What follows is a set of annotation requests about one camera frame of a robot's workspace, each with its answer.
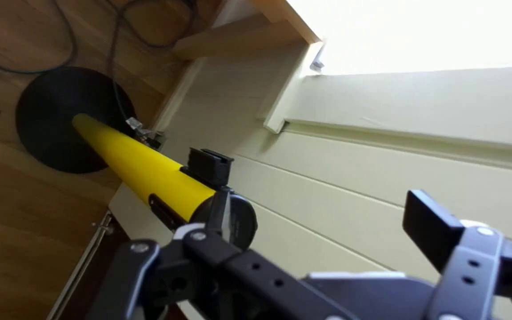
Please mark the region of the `yellow pole lamp black base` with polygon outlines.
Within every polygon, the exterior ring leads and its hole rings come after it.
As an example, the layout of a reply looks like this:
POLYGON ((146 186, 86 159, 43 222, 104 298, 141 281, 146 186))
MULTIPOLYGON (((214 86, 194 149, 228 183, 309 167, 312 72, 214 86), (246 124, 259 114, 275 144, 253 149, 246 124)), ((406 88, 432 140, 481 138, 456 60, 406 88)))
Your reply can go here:
POLYGON ((60 172, 110 168, 171 230, 208 223, 215 193, 229 192, 222 235, 250 247, 258 223, 252 205, 228 185, 234 159, 191 148, 185 165, 143 144, 126 123, 136 112, 111 77, 83 67, 61 67, 33 79, 16 106, 21 144, 60 172))

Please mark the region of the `small metal bracket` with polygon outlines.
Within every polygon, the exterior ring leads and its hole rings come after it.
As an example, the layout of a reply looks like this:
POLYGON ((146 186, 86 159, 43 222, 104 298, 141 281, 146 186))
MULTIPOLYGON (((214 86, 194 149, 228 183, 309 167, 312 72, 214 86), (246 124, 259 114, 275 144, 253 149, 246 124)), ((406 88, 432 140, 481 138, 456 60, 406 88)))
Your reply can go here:
POLYGON ((136 137, 149 148, 152 148, 158 152, 161 151, 165 141, 165 133, 159 132, 158 130, 146 129, 142 122, 139 122, 135 117, 130 117, 126 120, 126 123, 134 130, 136 137))

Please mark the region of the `metal floor strip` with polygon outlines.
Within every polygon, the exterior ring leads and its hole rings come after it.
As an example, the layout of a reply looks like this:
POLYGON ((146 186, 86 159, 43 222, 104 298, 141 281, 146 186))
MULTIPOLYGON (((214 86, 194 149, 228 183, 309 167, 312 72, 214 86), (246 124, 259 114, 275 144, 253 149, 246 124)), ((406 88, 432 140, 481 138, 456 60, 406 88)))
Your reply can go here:
POLYGON ((47 318, 45 320, 59 320, 65 307, 67 306, 71 296, 73 295, 78 283, 83 278, 83 275, 90 265, 96 251, 99 249, 102 239, 112 233, 112 227, 110 223, 112 221, 112 211, 106 210, 104 217, 99 223, 92 223, 95 231, 88 243, 83 255, 80 257, 78 263, 74 267, 68 281, 66 282, 62 292, 59 294, 54 306, 51 308, 47 318))

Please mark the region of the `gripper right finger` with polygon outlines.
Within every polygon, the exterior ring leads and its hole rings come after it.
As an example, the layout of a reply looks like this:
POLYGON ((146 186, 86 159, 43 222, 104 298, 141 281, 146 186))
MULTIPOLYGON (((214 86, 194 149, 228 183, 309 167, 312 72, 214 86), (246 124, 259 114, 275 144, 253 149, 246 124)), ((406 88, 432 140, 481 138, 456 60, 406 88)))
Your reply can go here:
POLYGON ((424 320, 490 320, 496 296, 512 300, 512 240, 465 226, 427 193, 407 193, 402 226, 440 279, 424 320))

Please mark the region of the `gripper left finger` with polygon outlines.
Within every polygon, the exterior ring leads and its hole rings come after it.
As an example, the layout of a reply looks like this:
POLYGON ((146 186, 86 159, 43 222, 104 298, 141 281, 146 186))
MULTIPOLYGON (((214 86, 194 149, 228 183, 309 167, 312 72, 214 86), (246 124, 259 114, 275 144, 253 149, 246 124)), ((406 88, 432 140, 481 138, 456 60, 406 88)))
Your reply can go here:
POLYGON ((120 247, 102 281, 87 320, 159 320, 169 306, 187 300, 206 320, 358 320, 319 290, 248 249, 231 219, 227 187, 230 157, 192 148, 179 177, 215 195, 186 223, 176 209, 151 194, 151 208, 173 229, 161 247, 140 239, 120 247))

